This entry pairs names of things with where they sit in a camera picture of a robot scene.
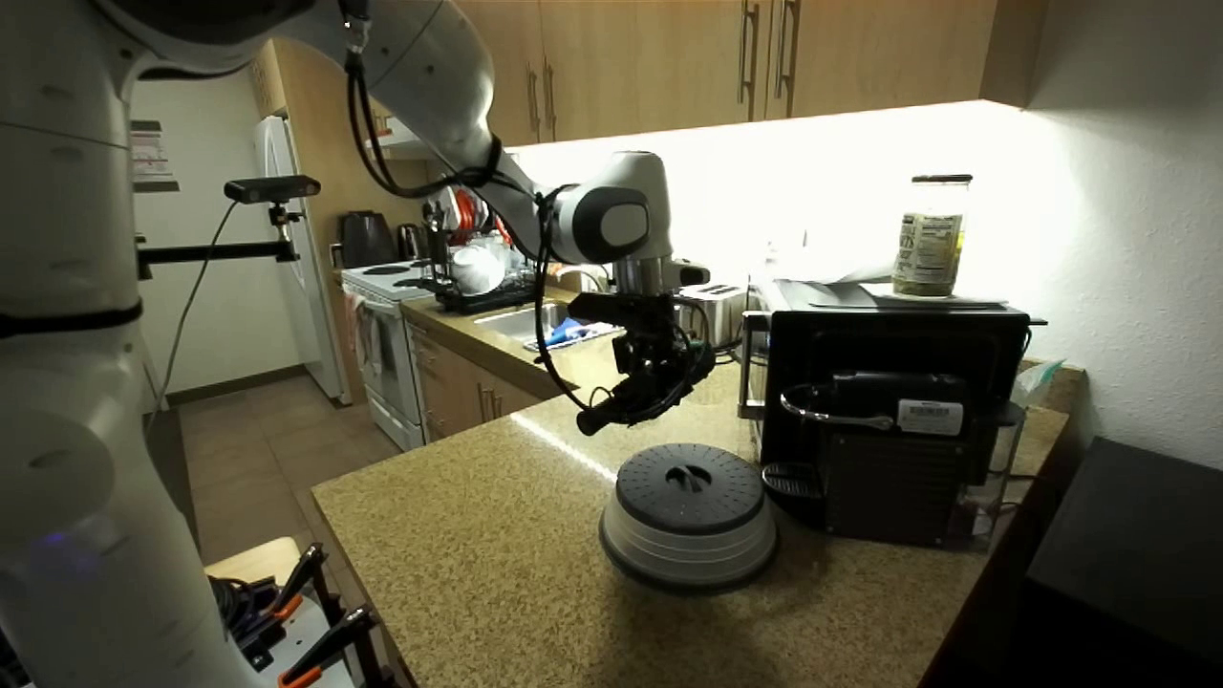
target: oven door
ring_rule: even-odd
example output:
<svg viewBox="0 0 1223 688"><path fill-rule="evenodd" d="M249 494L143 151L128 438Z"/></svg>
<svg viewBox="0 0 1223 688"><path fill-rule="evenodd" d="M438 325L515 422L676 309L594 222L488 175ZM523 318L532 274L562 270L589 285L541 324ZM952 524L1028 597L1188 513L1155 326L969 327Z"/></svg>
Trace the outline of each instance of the oven door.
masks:
<svg viewBox="0 0 1223 688"><path fill-rule="evenodd" d="M361 303L369 321L368 347L361 378L399 418L421 425L415 373L407 352L407 332L397 303L366 298Z"/></svg>

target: jar lid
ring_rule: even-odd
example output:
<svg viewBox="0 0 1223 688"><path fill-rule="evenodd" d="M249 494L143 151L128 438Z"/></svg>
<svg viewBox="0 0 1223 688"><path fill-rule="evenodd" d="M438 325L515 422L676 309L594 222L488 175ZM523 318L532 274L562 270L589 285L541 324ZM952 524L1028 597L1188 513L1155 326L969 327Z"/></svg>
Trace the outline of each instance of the jar lid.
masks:
<svg viewBox="0 0 1223 688"><path fill-rule="evenodd" d="M967 183L971 174L923 174L914 177L914 183Z"/></svg>

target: toaster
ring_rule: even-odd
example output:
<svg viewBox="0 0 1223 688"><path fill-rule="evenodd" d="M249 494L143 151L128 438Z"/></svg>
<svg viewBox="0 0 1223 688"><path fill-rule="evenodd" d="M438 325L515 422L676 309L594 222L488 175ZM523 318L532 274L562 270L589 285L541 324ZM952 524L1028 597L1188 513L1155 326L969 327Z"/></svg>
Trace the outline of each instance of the toaster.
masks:
<svg viewBox="0 0 1223 688"><path fill-rule="evenodd" d="M686 286L675 296L676 321L714 349L731 346L740 334L747 288L728 284Z"/></svg>

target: white wall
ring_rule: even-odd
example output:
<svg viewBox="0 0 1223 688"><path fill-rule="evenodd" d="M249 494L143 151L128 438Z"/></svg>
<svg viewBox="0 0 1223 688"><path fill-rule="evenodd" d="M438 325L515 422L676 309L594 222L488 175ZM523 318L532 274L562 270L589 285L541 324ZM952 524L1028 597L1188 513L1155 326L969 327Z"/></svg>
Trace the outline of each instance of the white wall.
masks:
<svg viewBox="0 0 1223 688"><path fill-rule="evenodd" d="M958 291L1047 318L1030 354L1091 378L1087 428L1223 468L1223 2L1054 0L1025 111L959 104L537 145L541 180L605 153L668 166L676 252L735 279L768 241L893 251L912 174L972 183Z"/></svg>
<svg viewBox="0 0 1223 688"><path fill-rule="evenodd" d="M132 119L159 120L177 193L136 194L136 230L149 246L208 243L230 200L231 178L258 176L254 125L259 121L249 75L198 82L141 82ZM221 242L273 237L264 205L238 205ZM208 266L187 315L170 392L225 382L301 363L272 258L218 260ZM141 326L159 375L198 263L153 266L141 282Z"/></svg>

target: glass jar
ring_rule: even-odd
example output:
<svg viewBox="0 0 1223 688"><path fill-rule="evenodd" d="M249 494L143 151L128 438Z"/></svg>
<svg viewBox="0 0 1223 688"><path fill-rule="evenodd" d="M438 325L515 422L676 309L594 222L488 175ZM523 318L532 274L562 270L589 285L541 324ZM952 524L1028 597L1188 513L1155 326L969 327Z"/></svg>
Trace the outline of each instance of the glass jar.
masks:
<svg viewBox="0 0 1223 688"><path fill-rule="evenodd" d="M964 248L964 210L971 174L915 176L910 211L900 225L892 290L910 296L950 296Z"/></svg>

